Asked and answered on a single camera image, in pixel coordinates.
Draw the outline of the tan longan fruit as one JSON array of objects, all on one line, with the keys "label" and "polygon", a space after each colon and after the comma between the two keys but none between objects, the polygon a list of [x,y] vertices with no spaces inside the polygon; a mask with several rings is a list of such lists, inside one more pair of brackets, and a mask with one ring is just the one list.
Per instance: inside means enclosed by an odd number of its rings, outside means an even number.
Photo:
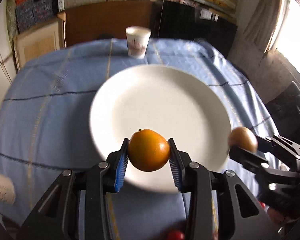
[{"label": "tan longan fruit", "polygon": [[228,137],[228,145],[229,147],[237,146],[253,153],[256,153],[258,148],[256,136],[246,127],[234,128]]}]

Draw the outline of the white ceramic plate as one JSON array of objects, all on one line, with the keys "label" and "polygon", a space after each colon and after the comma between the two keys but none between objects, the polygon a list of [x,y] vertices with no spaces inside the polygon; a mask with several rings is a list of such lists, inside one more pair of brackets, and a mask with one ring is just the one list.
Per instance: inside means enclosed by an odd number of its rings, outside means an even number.
[{"label": "white ceramic plate", "polygon": [[205,83],[172,67],[139,65],[113,75],[96,92],[89,123],[102,159],[138,130],[151,129],[210,171],[228,160],[225,106]]}]

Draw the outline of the black chair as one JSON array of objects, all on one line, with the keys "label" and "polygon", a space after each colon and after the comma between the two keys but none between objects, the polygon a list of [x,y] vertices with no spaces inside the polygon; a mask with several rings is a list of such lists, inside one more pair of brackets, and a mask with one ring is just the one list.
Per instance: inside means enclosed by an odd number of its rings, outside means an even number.
[{"label": "black chair", "polygon": [[293,81],[276,98],[266,103],[279,135],[300,144],[300,88]]}]

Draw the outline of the black television screen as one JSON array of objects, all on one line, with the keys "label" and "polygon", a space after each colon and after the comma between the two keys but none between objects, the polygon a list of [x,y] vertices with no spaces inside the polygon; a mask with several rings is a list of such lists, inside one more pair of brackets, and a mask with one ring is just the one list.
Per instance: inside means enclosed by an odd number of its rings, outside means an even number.
[{"label": "black television screen", "polygon": [[227,57],[236,33],[237,25],[205,8],[163,2],[160,38],[206,41]]}]

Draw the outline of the framed wooden panel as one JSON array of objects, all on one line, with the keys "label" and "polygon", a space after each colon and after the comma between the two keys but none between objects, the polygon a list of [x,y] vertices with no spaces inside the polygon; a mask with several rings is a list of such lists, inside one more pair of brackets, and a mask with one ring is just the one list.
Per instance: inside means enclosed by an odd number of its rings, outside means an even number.
[{"label": "framed wooden panel", "polygon": [[13,38],[17,71],[32,59],[66,47],[65,21],[54,17]]}]

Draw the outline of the red cherry tomato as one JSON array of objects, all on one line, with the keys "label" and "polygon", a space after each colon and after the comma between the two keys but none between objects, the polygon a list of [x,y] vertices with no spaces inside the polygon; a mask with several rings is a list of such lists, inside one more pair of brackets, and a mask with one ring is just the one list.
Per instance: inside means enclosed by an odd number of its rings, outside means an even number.
[{"label": "red cherry tomato", "polygon": [[185,234],[180,230],[171,230],[166,234],[166,240],[185,240]]}]

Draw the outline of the white paper cup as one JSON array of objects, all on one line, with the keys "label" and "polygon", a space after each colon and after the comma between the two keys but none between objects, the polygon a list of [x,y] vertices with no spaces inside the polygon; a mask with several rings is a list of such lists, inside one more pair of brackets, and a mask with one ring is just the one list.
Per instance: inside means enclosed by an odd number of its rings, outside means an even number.
[{"label": "white paper cup", "polygon": [[143,59],[151,34],[151,29],[145,27],[132,26],[126,28],[128,55],[136,59]]}]

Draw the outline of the white beverage can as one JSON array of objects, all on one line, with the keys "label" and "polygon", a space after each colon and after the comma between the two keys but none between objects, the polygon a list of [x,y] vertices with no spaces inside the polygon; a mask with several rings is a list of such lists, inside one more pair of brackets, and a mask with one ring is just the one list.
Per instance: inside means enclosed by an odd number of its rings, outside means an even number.
[{"label": "white beverage can", "polygon": [[13,204],[15,201],[15,190],[10,178],[0,174],[0,202]]}]

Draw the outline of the orange mandarin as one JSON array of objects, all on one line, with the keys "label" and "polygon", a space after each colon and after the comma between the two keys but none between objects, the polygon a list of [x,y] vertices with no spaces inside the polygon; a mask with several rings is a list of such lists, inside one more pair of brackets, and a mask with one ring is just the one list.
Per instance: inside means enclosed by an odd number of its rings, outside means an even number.
[{"label": "orange mandarin", "polygon": [[168,162],[170,146],[159,133],[151,129],[140,129],[129,141],[128,157],[132,165],[140,171],[157,171]]}]

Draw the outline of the brown wooden cabinet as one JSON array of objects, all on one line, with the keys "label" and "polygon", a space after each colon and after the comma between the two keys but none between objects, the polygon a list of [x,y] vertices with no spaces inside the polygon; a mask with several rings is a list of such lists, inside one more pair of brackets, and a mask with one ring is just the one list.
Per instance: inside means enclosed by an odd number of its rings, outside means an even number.
[{"label": "brown wooden cabinet", "polygon": [[151,1],[115,1],[66,9],[66,46],[106,38],[126,38],[126,28],[145,27],[158,35],[162,6]]}]

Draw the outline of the blue checked tablecloth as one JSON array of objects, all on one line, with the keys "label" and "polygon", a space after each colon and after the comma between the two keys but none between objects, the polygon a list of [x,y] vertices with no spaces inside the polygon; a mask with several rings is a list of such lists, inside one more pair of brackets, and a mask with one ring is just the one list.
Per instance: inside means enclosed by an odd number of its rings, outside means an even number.
[{"label": "blue checked tablecloth", "polygon": [[21,226],[64,170],[84,171],[100,162],[89,131],[89,112],[100,86],[140,64],[164,64],[206,83],[226,107],[232,127],[261,137],[277,128],[248,79],[212,45],[157,38],[146,56],[127,54],[125,40],[82,43],[26,64],[0,108],[0,174],[13,181],[15,202],[0,203],[0,220]]}]

